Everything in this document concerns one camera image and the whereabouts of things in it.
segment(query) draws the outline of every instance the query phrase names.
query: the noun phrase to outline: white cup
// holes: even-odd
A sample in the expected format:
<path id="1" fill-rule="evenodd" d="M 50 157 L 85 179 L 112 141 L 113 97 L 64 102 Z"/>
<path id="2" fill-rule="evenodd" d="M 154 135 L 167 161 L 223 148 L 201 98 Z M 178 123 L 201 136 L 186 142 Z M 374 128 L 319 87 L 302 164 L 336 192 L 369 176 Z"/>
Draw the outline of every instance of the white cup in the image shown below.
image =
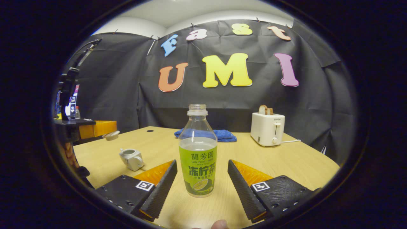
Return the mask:
<path id="1" fill-rule="evenodd" d="M 120 158 L 128 169 L 137 171 L 144 166 L 143 157 L 140 151 L 134 149 L 120 149 Z"/>

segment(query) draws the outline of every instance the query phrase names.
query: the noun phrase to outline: ceiling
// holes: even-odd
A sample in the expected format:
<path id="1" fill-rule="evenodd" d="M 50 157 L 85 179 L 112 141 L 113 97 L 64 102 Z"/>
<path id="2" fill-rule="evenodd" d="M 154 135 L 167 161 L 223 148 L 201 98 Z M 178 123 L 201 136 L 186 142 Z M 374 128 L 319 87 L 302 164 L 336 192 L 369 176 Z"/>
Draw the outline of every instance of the ceiling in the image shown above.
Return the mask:
<path id="1" fill-rule="evenodd" d="M 227 10 L 258 11 L 292 19 L 290 15 L 259 0 L 151 0 L 119 16 L 142 18 L 168 28 L 189 18 Z"/>

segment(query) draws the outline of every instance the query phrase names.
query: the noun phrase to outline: blue letter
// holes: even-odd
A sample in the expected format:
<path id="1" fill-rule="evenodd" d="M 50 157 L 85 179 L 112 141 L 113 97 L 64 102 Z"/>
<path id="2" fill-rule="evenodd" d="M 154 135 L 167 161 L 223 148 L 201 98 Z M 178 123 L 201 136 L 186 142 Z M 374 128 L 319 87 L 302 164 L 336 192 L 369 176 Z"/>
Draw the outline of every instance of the blue letter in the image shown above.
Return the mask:
<path id="1" fill-rule="evenodd" d="M 175 38 L 177 38 L 178 35 L 174 34 L 172 37 L 170 37 L 170 39 L 166 40 L 161 47 L 164 48 L 165 54 L 164 56 L 168 56 L 172 51 L 175 50 L 175 47 L 173 47 L 173 45 L 175 45 L 177 43 L 177 40 Z"/>

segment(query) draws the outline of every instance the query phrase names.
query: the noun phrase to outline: foam letter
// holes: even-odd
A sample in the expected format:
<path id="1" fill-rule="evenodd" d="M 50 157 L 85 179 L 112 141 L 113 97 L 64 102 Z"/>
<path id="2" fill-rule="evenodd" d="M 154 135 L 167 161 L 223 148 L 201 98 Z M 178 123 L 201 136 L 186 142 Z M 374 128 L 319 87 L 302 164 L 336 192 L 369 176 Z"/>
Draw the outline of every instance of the foam letter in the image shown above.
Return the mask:
<path id="1" fill-rule="evenodd" d="M 190 35 L 188 37 L 186 37 L 186 40 L 188 41 L 193 41 L 195 39 L 204 39 L 206 38 L 206 29 L 198 29 L 198 30 L 194 30 L 192 32 L 189 33 Z"/>
<path id="2" fill-rule="evenodd" d="M 188 63 L 180 63 L 175 66 L 177 71 L 177 79 L 173 84 L 168 83 L 168 76 L 170 75 L 171 69 L 173 69 L 171 66 L 164 67 L 160 69 L 160 79 L 158 80 L 158 88 L 162 92 L 170 92 L 170 91 L 175 91 L 178 89 L 181 85 L 182 82 L 184 81 L 184 73 L 185 73 L 185 68 L 188 66 Z"/>
<path id="3" fill-rule="evenodd" d="M 173 47 L 173 45 L 175 45 L 177 43 L 177 40 L 175 38 L 177 38 L 178 35 L 174 34 L 172 37 L 170 37 L 170 39 L 166 40 L 161 47 L 164 48 L 165 54 L 164 56 L 168 56 L 172 51 L 175 50 L 176 47 Z"/>
<path id="4" fill-rule="evenodd" d="M 277 57 L 281 65 L 281 84 L 284 86 L 297 87 L 300 83 L 294 76 L 293 66 L 291 65 L 292 57 L 283 53 L 275 53 L 274 56 Z"/>
<path id="5" fill-rule="evenodd" d="M 269 27 L 267 27 L 267 29 L 270 29 L 271 31 L 273 31 L 273 33 L 276 36 L 278 36 L 279 38 L 281 38 L 283 40 L 287 40 L 287 41 L 291 40 L 291 37 L 286 36 L 286 35 L 283 34 L 284 30 L 282 30 L 282 29 L 279 29 L 279 28 L 277 28 L 275 26 L 269 26 Z"/>
<path id="6" fill-rule="evenodd" d="M 236 35 L 250 35 L 253 33 L 253 31 L 249 29 L 249 26 L 246 24 L 233 24 L 232 29 Z"/>
<path id="7" fill-rule="evenodd" d="M 246 67 L 245 53 L 235 53 L 230 56 L 228 63 L 225 65 L 218 56 L 212 55 L 202 59 L 206 63 L 206 81 L 203 83 L 205 88 L 214 88 L 218 86 L 215 80 L 215 73 L 223 86 L 229 81 L 230 74 L 233 72 L 233 79 L 230 84 L 233 86 L 250 86 L 252 80 L 249 79 Z"/>

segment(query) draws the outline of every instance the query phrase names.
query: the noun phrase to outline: blue towel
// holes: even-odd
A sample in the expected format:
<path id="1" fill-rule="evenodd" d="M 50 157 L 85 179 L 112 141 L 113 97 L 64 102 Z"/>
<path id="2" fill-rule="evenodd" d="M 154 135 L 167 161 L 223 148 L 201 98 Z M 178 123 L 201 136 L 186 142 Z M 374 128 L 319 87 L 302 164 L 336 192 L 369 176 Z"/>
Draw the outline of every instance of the blue towel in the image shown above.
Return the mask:
<path id="1" fill-rule="evenodd" d="M 179 135 L 182 133 L 182 129 L 178 130 L 174 133 L 174 135 L 178 138 Z M 193 130 L 188 129 L 185 133 L 188 137 L 192 137 L 192 131 L 195 132 L 194 136 L 197 137 L 210 137 L 212 136 L 210 132 L 204 130 Z M 215 132 L 216 137 L 218 138 L 218 142 L 235 142 L 237 141 L 236 136 L 234 136 L 230 131 L 227 130 L 213 130 Z"/>

